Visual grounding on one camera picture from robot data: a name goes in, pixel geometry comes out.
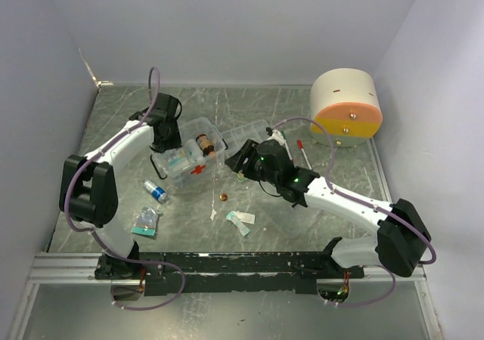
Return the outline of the small green medicine box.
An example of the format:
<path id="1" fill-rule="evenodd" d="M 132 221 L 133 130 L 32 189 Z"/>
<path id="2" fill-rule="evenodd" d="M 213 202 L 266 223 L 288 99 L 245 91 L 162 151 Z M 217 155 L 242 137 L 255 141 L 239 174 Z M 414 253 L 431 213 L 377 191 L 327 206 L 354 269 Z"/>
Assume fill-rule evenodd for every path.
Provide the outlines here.
<path id="1" fill-rule="evenodd" d="M 237 179 L 239 180 L 239 182 L 244 182 L 246 180 L 246 178 L 245 178 L 245 176 L 242 172 L 238 172 L 236 174 L 236 176 L 237 176 Z"/>

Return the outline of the teal silver foil packet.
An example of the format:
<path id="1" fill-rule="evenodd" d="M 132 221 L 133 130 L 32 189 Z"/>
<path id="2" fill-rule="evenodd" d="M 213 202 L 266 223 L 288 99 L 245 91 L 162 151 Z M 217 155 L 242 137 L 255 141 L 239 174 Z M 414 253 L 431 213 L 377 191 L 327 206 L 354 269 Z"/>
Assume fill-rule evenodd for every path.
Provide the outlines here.
<path id="1" fill-rule="evenodd" d="M 154 209 L 145 206 L 132 228 L 132 233 L 141 236 L 155 236 L 158 218 L 159 215 Z"/>

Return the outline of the clear plastic medicine box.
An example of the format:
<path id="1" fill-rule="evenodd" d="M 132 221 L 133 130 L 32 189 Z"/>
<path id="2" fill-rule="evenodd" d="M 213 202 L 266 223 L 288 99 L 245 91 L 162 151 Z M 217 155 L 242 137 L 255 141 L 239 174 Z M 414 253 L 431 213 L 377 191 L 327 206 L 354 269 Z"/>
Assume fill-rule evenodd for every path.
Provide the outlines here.
<path id="1" fill-rule="evenodd" d="M 162 178 L 180 190 L 209 177 L 222 165 L 228 145 L 217 127 L 206 117 L 179 126 L 182 146 L 153 153 L 152 163 Z"/>

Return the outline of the brown orange medicine bottle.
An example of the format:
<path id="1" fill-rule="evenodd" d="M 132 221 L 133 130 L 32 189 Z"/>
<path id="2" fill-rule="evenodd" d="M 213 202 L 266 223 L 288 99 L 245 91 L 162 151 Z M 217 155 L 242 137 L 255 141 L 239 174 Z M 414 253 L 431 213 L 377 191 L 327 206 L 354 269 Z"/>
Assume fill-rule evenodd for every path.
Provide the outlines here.
<path id="1" fill-rule="evenodd" d="M 207 137 L 206 134 L 199 134 L 195 141 L 198 147 L 203 152 L 204 156 L 212 156 L 215 154 L 215 144 Z"/>

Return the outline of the teal blister pack bag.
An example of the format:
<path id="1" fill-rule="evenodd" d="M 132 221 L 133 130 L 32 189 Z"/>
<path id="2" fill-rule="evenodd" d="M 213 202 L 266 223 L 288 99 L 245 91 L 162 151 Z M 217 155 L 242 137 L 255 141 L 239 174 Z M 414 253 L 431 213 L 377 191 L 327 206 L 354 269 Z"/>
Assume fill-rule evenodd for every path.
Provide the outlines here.
<path id="1" fill-rule="evenodd" d="M 183 150 L 166 151 L 164 158 L 170 171 L 184 170 L 190 165 L 190 161 Z"/>

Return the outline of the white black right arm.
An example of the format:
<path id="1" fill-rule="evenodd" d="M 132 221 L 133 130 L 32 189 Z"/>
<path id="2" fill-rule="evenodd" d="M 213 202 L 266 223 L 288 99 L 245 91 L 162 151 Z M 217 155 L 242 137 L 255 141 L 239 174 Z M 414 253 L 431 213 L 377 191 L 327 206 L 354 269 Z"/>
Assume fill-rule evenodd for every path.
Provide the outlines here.
<path id="1" fill-rule="evenodd" d="M 430 233 L 411 202 L 371 199 L 294 165 L 279 131 L 261 143 L 246 140 L 225 164 L 246 179 L 272 185 L 293 206 L 319 209 L 366 230 L 367 239 L 334 239 L 327 245 L 329 262 L 339 268 L 380 265 L 394 275 L 410 277 L 429 248 Z"/>

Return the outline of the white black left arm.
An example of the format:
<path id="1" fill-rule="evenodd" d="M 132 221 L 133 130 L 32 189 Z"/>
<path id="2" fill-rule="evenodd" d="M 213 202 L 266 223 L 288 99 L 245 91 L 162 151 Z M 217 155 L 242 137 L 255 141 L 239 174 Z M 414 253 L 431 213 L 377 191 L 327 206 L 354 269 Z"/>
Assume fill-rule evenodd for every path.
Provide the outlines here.
<path id="1" fill-rule="evenodd" d="M 180 148 L 181 113 L 178 98 L 159 93 L 98 149 L 65 160 L 59 207 L 72 230 L 91 234 L 103 249 L 96 278 L 128 278 L 140 271 L 139 246 L 116 219 L 116 175 L 142 150 L 164 153 Z"/>

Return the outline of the white teal medicine bottle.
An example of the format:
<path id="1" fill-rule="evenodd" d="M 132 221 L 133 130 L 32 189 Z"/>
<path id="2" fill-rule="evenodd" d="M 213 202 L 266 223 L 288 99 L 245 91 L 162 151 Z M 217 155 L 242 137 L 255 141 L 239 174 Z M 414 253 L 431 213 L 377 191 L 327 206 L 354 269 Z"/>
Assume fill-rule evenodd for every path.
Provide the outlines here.
<path id="1" fill-rule="evenodd" d="M 203 151 L 200 149 L 198 143 L 194 139 L 189 139 L 184 143 L 184 148 L 188 156 L 194 160 L 198 161 L 203 158 Z"/>

